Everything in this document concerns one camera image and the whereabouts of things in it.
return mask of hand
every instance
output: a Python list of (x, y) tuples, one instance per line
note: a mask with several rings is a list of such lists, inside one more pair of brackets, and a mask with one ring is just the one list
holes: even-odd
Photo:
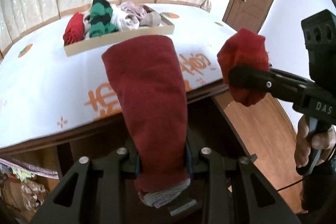
[(330, 153), (332, 152), (336, 143), (336, 133), (334, 126), (332, 126), (331, 129), (325, 133), (314, 135), (311, 142), (307, 141), (308, 132), (309, 127), (306, 123), (305, 115), (303, 115), (298, 123), (296, 147), (294, 153), (295, 163), (298, 168), (308, 164), (308, 156), (310, 154), (311, 148), (323, 150), (316, 165), (319, 165), (325, 160), (328, 160), (331, 156)]

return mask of device handle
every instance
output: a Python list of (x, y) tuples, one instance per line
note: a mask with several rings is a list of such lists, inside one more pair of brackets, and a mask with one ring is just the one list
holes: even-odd
[[(311, 142), (313, 136), (318, 133), (327, 132), (331, 128), (331, 124), (323, 121), (319, 121), (316, 118), (306, 116), (306, 122), (309, 126), (309, 133), (307, 140)], [(306, 166), (296, 168), (296, 171), (299, 175), (308, 176), (313, 171), (317, 161), (321, 156), (322, 150), (311, 148), (310, 154), (308, 157), (308, 164)]]

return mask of dark red fabric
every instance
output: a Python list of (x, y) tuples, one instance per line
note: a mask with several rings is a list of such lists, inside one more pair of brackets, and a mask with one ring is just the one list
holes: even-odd
[(223, 80), (229, 85), (232, 98), (245, 106), (254, 105), (263, 99), (265, 92), (238, 88), (229, 83), (229, 71), (243, 65), (250, 68), (269, 71), (268, 54), (265, 50), (265, 37), (246, 29), (240, 29), (230, 37), (217, 54)]
[(140, 197), (178, 185), (188, 178), (188, 114), (173, 42), (160, 35), (136, 37), (110, 47), (102, 59), (140, 155), (142, 174), (135, 181)]
[(80, 13), (75, 13), (68, 22), (68, 25), (65, 29), (63, 35), (64, 45), (67, 46), (76, 43), (78, 41), (82, 41), (83, 35), (84, 35), (83, 15)]

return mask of cardboard box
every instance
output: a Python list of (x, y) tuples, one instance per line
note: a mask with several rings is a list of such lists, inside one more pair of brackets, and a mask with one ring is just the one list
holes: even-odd
[[(152, 8), (145, 6), (146, 10), (154, 11)], [(127, 30), (127, 31), (119, 31), (114, 33), (109, 33), (103, 35), (101, 37), (94, 37), (86, 40), (79, 41), (77, 43), (64, 46), (65, 53), (67, 56), (72, 56), (78, 54), (80, 52), (85, 52), (88, 50), (92, 50), (94, 48), (113, 45), (119, 42), (134, 38), (140, 37), (143, 35), (165, 35), (165, 34), (173, 34), (174, 33), (174, 24), (171, 23), (167, 18), (161, 15), (161, 25), (156, 27), (141, 27), (137, 30)]]

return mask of black mount with holes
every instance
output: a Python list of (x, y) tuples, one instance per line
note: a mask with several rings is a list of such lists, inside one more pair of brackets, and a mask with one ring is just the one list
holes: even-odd
[[(200, 140), (187, 129), (187, 171), (191, 179), (206, 182), (202, 223), (300, 224), (297, 216), (255, 167), (254, 155), (238, 160), (224, 158), (213, 150), (204, 155), (199, 143)], [(128, 141), (125, 147), (127, 152), (124, 155), (115, 150), (105, 158), (88, 160), (83, 164), (77, 161), (30, 223), (125, 223), (123, 180), (136, 179), (140, 172), (133, 142)], [(228, 179), (232, 185), (233, 204), (227, 189)]]
[[(306, 115), (307, 139), (311, 141), (315, 134), (336, 125), (336, 16), (323, 10), (302, 20), (301, 26), (314, 82), (273, 68), (266, 72), (243, 66), (234, 67), (229, 80), (232, 85), (270, 92), (275, 98), (292, 102), (295, 111)], [(297, 172), (311, 174), (320, 154), (320, 150), (312, 149), (308, 164)]]

